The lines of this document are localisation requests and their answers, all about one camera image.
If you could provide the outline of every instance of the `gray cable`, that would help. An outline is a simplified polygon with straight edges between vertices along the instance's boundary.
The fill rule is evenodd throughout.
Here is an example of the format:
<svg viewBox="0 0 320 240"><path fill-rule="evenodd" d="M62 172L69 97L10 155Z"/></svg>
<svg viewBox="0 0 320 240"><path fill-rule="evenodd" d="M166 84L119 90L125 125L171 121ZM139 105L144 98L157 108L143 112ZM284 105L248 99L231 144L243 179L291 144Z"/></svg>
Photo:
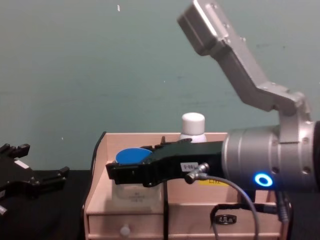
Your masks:
<svg viewBox="0 0 320 240"><path fill-rule="evenodd" d="M234 182L229 181L227 179L224 179L224 178L221 178L221 177L217 177L217 176L208 176L205 173L197 174L195 179L196 180L202 180L202 181L203 180L219 181L221 183L228 184L229 186L231 186L232 188L237 190L242 195L242 197L246 200L246 202L248 203L248 205L250 207L250 210L251 210L251 212L253 214L253 219L254 219L254 237L253 237L253 239L254 240L258 240L258 238L259 238L259 228L260 228L258 214L257 214L257 211L256 211L254 203L251 201L250 197L246 194L246 192L241 187L239 187L237 184L235 184ZM215 222L212 223L212 228L213 228L213 233L214 233L215 239L219 240L217 226L216 226Z"/></svg>

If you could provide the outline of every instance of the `blue disc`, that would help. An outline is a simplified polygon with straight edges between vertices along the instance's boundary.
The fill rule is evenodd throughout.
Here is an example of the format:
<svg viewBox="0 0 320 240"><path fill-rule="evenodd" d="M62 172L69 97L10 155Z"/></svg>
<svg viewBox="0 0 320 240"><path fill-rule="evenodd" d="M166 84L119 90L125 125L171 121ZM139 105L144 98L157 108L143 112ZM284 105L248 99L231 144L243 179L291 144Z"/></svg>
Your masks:
<svg viewBox="0 0 320 240"><path fill-rule="evenodd" d="M144 148L126 148L117 153L115 161L119 164L138 164L151 153L152 151Z"/></svg>
<svg viewBox="0 0 320 240"><path fill-rule="evenodd" d="M265 173L255 175L254 181L262 187L270 187L273 184L271 177Z"/></svg>

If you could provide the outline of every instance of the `cable connector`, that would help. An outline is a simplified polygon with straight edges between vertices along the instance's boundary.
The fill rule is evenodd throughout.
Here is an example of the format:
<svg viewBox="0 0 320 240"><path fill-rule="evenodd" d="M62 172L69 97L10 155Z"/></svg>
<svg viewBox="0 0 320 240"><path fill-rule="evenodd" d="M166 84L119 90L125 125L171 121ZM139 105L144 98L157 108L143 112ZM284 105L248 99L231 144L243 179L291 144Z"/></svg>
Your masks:
<svg viewBox="0 0 320 240"><path fill-rule="evenodd" d="M194 170L189 172L185 177L184 180L187 184L193 184L196 180L199 174L206 174L210 170L209 164L204 162L197 166Z"/></svg>

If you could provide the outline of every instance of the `wall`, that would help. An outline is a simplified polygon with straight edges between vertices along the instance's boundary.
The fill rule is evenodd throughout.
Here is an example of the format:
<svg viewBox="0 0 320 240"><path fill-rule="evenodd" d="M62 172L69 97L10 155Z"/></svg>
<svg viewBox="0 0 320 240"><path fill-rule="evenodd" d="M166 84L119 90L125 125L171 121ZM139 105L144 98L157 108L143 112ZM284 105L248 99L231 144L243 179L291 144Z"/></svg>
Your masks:
<svg viewBox="0 0 320 240"><path fill-rule="evenodd" d="M176 22L190 2L0 1L0 143L31 144L34 169L88 169L103 131L178 132L191 111L207 131L276 124L193 51ZM320 119L320 2L219 3L266 75Z"/></svg>

